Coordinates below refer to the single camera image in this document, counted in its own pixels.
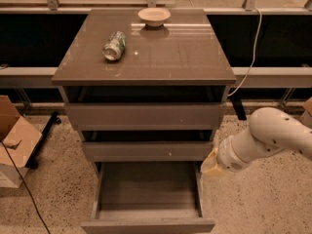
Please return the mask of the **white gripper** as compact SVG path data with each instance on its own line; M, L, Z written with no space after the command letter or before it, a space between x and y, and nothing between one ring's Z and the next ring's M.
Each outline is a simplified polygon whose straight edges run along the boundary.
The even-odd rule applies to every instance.
M250 163L241 160L235 153L232 139L233 136L229 136L220 143L218 149L213 148L213 151L201 165L200 172L202 175L225 176L225 171L238 173L250 165Z

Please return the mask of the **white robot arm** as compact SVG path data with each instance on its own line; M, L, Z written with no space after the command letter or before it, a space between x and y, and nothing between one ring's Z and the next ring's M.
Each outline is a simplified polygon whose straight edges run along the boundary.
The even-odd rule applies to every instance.
M255 160L286 150L297 151L312 160L312 129L279 109L262 107L250 116L243 131L228 136L213 149L201 165L201 173L207 176L238 173Z

